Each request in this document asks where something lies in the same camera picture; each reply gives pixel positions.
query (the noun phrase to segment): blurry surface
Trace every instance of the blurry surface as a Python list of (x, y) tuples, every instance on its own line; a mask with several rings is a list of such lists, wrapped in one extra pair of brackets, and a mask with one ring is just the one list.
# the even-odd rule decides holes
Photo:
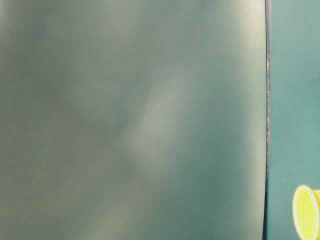
[(296, 187), (320, 188), (320, 2), (272, 1), (267, 239), (298, 239)]
[(0, 239), (259, 239), (265, 52), (263, 0), (0, 0)]

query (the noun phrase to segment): green surface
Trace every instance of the green surface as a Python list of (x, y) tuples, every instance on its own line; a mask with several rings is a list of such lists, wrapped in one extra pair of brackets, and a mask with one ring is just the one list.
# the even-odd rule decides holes
[(257, 240), (263, 0), (1, 0), (0, 239)]
[(320, 189), (320, 2), (271, 1), (267, 239), (298, 239), (296, 187)]

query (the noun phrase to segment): yellow object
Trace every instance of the yellow object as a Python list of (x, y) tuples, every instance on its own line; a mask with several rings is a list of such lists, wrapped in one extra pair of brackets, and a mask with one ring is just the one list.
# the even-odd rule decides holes
[(293, 195), (292, 212), (296, 232), (301, 240), (320, 239), (320, 190), (300, 185)]

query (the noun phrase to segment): teal wall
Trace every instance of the teal wall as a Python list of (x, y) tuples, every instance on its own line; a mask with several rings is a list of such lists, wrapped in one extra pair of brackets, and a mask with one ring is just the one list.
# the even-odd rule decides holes
[(298, 239), (296, 187), (320, 189), (320, 2), (270, 3), (267, 239)]
[(0, 0), (0, 239), (260, 239), (265, 46), (264, 0)]

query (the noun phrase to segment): teal background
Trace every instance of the teal background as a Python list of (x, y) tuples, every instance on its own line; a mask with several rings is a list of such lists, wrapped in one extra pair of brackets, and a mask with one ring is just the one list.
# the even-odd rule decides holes
[(270, 2), (267, 239), (299, 239), (296, 187), (320, 189), (320, 2)]
[(263, 0), (0, 0), (0, 239), (260, 239), (265, 46)]

